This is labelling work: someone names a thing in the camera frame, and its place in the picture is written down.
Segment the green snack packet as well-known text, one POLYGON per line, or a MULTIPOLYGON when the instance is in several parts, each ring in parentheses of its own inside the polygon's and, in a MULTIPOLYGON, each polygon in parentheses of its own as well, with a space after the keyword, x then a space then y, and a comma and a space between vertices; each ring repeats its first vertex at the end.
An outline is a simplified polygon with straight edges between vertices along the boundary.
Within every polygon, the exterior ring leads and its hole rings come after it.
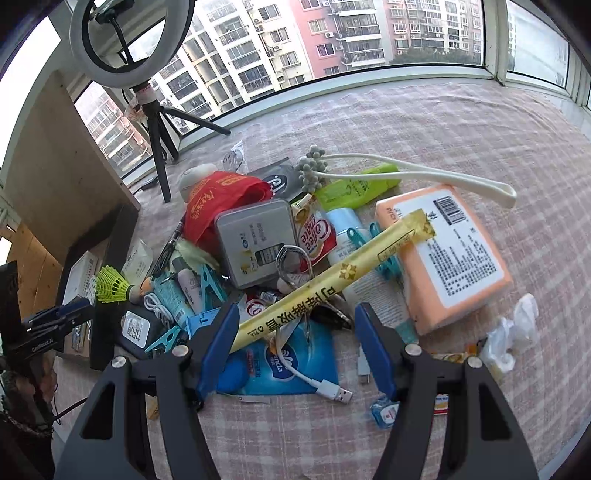
POLYGON ((325 211, 339 208, 358 209, 375 201, 379 196, 396 188, 400 181, 394 180, 329 180, 321 177, 324 184, 315 191, 325 211))

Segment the black card holder white label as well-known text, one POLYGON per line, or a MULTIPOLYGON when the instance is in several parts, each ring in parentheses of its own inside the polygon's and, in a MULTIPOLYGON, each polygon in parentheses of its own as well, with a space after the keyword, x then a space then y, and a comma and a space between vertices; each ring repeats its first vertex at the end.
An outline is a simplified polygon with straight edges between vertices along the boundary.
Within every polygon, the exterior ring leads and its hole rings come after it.
POLYGON ((146 351, 164 333, 162 323, 143 306, 121 302, 117 307, 114 343, 138 360, 150 359, 146 351))

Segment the silver metal tin box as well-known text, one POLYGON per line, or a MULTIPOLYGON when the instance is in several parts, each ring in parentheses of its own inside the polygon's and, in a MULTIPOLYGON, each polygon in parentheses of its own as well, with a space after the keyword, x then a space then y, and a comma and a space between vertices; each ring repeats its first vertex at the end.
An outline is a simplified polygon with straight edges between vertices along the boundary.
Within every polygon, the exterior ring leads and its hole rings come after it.
POLYGON ((283 199, 225 211, 214 228, 229 278, 240 290, 276 277, 280 249, 296 244, 291 207, 283 199))

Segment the white round pouch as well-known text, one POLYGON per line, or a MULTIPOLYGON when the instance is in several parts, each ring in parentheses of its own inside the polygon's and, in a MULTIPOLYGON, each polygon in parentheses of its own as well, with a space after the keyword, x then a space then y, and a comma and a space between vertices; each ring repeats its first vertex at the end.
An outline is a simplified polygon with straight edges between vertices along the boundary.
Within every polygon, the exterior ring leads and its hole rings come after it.
POLYGON ((184 171, 180 176, 178 183, 178 191, 182 200, 187 203, 193 188, 197 186, 201 180, 215 171, 217 171, 217 167, 214 163, 204 163, 184 171))

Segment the yellow-green plastic shuttlecock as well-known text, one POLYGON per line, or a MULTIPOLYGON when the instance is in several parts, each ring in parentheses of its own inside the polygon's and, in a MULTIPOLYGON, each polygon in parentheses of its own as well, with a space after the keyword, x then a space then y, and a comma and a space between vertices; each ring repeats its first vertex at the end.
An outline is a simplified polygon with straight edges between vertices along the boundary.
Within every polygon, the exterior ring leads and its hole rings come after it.
POLYGON ((96 276, 96 299, 100 303, 141 301, 140 288, 130 284, 115 268, 103 265, 96 276))

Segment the black marker pen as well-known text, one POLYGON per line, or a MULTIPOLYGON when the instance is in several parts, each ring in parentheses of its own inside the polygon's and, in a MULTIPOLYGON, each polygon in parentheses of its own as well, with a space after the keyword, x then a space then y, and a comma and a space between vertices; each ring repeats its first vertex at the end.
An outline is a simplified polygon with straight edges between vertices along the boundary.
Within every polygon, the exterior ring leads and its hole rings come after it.
POLYGON ((176 243, 183 232, 184 222, 185 222, 185 216, 182 216, 181 219, 179 220, 178 224, 174 228, 174 230, 171 234, 171 237, 166 242, 166 244, 162 248, 158 258, 156 259, 156 261, 152 265, 152 268, 149 273, 150 277, 160 276, 162 274, 162 272, 164 271, 164 269, 166 268, 166 266, 168 265, 169 260, 172 256, 172 253, 174 252, 176 243))

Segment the white cream tube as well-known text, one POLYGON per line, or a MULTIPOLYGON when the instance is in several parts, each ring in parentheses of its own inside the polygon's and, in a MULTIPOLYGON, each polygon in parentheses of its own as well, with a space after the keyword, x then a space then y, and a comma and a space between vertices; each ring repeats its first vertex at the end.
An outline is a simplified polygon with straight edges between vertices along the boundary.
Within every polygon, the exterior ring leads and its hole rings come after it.
POLYGON ((202 302, 200 296, 200 286, 193 271, 190 268, 178 270, 176 279, 193 312, 198 314, 204 310, 204 302, 202 302))

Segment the orange tissue pack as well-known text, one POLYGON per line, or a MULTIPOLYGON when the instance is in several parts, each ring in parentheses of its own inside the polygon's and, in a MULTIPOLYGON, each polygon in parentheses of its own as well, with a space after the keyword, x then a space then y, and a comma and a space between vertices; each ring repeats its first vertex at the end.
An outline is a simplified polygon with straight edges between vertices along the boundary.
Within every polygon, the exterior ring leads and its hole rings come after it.
POLYGON ((376 219, 385 230, 418 209, 435 236, 398 257, 408 311, 423 336, 482 308, 512 285, 512 277, 476 214, 449 185, 381 200, 376 219))

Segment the red fabric pouch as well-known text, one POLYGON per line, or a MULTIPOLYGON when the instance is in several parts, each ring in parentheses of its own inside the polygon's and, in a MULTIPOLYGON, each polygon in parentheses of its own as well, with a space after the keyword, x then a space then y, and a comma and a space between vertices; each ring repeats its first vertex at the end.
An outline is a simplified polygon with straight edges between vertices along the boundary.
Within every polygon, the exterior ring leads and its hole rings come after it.
POLYGON ((184 215, 183 238, 217 256, 221 247, 214 220, 228 210, 270 200, 270 185, 259 178, 215 171, 191 190, 184 215))

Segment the teal sachet packet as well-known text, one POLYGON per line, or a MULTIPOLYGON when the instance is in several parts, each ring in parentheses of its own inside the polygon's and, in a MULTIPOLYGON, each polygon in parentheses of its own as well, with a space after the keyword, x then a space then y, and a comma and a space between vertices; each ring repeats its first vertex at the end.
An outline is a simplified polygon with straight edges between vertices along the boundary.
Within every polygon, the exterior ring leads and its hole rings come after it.
POLYGON ((176 279, 164 272, 151 277, 151 285, 155 295, 172 315, 175 323, 186 328, 187 320, 194 315, 176 279))

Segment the blue plastic clip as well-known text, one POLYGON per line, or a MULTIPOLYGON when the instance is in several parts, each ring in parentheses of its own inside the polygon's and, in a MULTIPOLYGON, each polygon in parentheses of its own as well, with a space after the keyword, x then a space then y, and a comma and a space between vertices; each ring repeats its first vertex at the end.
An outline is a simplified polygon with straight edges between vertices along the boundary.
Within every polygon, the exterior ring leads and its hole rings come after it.
POLYGON ((197 330, 211 325, 215 315, 218 313, 221 305, 228 299, 217 274, 206 264, 198 267, 198 284, 200 286, 200 296, 204 302, 204 310, 195 314, 187 320, 186 331, 189 337, 192 337, 197 330))

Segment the crumpled white tissue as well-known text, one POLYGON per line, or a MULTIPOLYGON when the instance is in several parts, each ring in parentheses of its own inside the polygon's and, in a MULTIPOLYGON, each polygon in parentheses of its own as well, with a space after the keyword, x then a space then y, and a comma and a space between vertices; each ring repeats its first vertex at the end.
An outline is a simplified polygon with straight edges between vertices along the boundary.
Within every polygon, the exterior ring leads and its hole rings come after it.
POLYGON ((515 305, 513 317, 499 317, 496 328, 487 334, 479 357, 496 380, 515 368, 517 352, 538 341, 538 316, 538 303, 527 293, 515 305))

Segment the wooden board backdrop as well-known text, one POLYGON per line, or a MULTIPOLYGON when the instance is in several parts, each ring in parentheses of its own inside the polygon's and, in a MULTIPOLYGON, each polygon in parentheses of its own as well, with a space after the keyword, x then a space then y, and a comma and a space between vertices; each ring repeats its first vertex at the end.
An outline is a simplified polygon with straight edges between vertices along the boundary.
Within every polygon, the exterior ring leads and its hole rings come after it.
POLYGON ((60 264, 111 211, 122 205, 140 209, 82 122, 58 72, 46 80, 13 142, 5 192, 60 264))

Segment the blue wet tissue pack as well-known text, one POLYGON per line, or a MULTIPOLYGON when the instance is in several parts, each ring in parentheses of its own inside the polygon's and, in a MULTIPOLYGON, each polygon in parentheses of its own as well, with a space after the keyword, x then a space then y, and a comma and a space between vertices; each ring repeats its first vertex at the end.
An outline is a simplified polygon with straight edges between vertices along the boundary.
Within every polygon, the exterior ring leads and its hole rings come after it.
POLYGON ((219 376, 216 391, 238 396, 314 394, 324 380, 339 380, 332 331, 311 322, 298 325, 279 357, 259 340, 232 353, 219 376))

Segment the coffee mix sachet red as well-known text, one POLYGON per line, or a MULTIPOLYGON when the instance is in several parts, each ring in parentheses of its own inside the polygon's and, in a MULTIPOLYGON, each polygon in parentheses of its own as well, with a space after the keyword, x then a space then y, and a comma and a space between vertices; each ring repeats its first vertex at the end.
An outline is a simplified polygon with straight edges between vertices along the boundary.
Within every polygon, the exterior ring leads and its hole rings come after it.
POLYGON ((291 205, 291 212, 297 231, 297 245, 304 249, 311 265, 315 266, 337 247, 335 227, 313 194, 305 194, 291 205))

